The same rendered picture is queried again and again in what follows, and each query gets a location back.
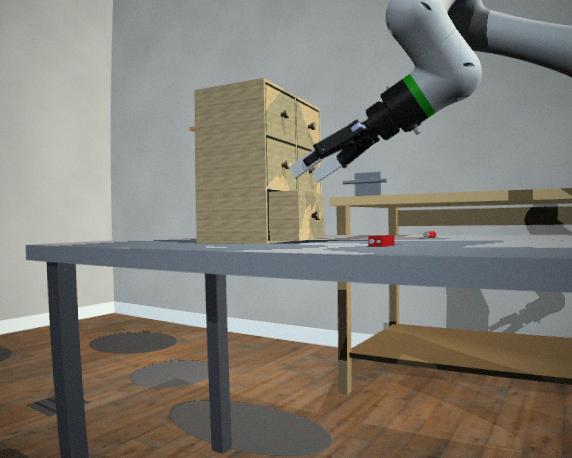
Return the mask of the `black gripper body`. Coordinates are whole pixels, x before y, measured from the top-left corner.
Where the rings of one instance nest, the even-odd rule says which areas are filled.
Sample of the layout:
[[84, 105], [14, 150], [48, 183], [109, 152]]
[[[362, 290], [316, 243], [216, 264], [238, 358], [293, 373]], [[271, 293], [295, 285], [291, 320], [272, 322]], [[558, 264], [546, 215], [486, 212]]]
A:
[[368, 119], [360, 123], [365, 125], [366, 128], [359, 136], [354, 137], [353, 141], [357, 141], [367, 135], [373, 139], [380, 135], [384, 140], [388, 140], [399, 133], [400, 129], [390, 119], [388, 112], [385, 111], [381, 103], [381, 101], [378, 101], [366, 110]]

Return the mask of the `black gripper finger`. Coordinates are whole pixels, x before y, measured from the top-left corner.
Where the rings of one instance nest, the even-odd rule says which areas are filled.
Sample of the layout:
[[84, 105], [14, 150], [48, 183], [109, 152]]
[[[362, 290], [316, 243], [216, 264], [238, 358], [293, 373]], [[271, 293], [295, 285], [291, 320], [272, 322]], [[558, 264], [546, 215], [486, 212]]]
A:
[[[377, 136], [374, 140], [371, 139], [362, 145], [354, 147], [346, 147], [337, 156], [332, 157], [330, 160], [319, 166], [317, 169], [312, 171], [313, 176], [317, 182], [320, 182], [328, 175], [339, 169], [340, 167], [346, 168], [353, 160], [360, 156], [364, 151], [366, 151], [373, 144], [378, 142], [380, 139]], [[363, 150], [362, 150], [363, 149]], [[350, 160], [351, 159], [351, 160]], [[349, 161], [350, 160], [350, 161]], [[346, 165], [347, 164], [347, 165]], [[342, 165], [342, 166], [341, 166]]]
[[291, 170], [293, 176], [295, 178], [298, 178], [303, 173], [305, 173], [306, 171], [314, 167], [316, 164], [321, 162], [322, 159], [324, 159], [325, 157], [328, 157], [348, 146], [354, 147], [360, 143], [365, 143], [369, 141], [371, 139], [369, 135], [357, 141], [353, 141], [353, 138], [359, 136], [360, 133], [362, 133], [366, 128], [365, 125], [362, 125], [360, 123], [361, 122], [359, 122], [358, 119], [354, 120], [352, 123], [350, 123], [343, 129], [337, 131], [336, 133], [330, 135], [329, 137], [323, 139], [322, 141], [315, 143], [313, 145], [314, 149], [312, 151], [310, 151], [308, 154], [306, 154], [298, 161], [293, 163], [291, 166], [289, 166], [289, 169]]

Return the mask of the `small wooden chest of drawers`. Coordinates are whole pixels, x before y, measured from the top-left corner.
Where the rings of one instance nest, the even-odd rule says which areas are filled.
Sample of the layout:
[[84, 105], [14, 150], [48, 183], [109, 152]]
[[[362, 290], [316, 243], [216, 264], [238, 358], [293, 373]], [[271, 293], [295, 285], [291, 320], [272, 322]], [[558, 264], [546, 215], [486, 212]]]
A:
[[[295, 142], [266, 132], [268, 85], [295, 100]], [[265, 78], [195, 90], [195, 195], [197, 244], [271, 244], [266, 138], [297, 143], [296, 101], [320, 109]], [[274, 189], [274, 190], [268, 190]]]

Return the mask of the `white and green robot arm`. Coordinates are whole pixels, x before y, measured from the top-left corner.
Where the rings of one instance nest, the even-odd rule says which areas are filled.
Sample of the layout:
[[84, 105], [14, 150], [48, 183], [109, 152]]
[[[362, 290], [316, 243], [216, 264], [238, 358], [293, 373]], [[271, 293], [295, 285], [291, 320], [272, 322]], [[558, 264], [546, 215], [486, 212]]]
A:
[[388, 116], [404, 132], [418, 135], [421, 122], [477, 89], [482, 68], [473, 51], [572, 77], [572, 26], [489, 10], [482, 0], [391, 0], [386, 24], [415, 65], [380, 95]]

